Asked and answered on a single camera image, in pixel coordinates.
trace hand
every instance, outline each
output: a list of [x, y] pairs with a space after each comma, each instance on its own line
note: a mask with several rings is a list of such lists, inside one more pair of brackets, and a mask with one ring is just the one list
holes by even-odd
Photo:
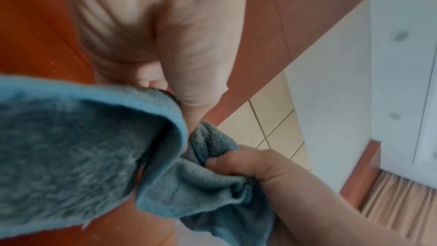
[[167, 82], [189, 132], [221, 98], [241, 38], [246, 0], [70, 0], [96, 81]]
[[277, 215], [269, 246], [410, 245], [368, 222], [317, 177], [273, 150], [242, 146], [208, 159], [205, 166], [260, 181]]

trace microfiber cloth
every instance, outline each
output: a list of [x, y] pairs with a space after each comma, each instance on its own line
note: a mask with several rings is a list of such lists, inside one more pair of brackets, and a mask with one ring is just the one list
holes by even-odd
[[259, 183], [204, 168], [229, 150], [207, 122], [188, 140], [159, 90], [0, 76], [0, 238], [87, 224], [135, 194], [140, 210], [263, 246], [274, 214]]

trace wooden cabinet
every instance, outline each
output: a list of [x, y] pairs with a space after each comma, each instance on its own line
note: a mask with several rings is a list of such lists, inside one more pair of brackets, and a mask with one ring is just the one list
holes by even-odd
[[[220, 124], [361, 1], [247, 0], [229, 90], [206, 119]], [[0, 0], [0, 73], [93, 83], [66, 0]], [[85, 230], [46, 231], [2, 240], [0, 246], [173, 245], [171, 230], [170, 221], [136, 210], [131, 199]]]

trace fingernail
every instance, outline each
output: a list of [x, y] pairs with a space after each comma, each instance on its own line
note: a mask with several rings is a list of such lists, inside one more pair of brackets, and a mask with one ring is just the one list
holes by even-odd
[[217, 158], [209, 158], [205, 162], [205, 167], [214, 167], [217, 163]]

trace beige floor tile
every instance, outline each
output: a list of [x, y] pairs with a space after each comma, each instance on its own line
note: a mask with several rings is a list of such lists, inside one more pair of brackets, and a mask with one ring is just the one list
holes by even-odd
[[268, 136], [294, 108], [284, 72], [257, 92], [250, 103], [264, 134]]
[[268, 150], [270, 149], [269, 145], [267, 144], [266, 140], [263, 140], [257, 147], [258, 150]]
[[267, 137], [270, 147], [287, 158], [291, 158], [304, 142], [296, 112], [288, 115]]
[[308, 153], [306, 152], [305, 144], [302, 144], [299, 150], [297, 150], [296, 153], [291, 157], [291, 160], [306, 170], [311, 171], [312, 166], [310, 158], [308, 157]]
[[244, 103], [217, 128], [238, 144], [257, 147], [264, 140], [263, 132], [249, 102]]

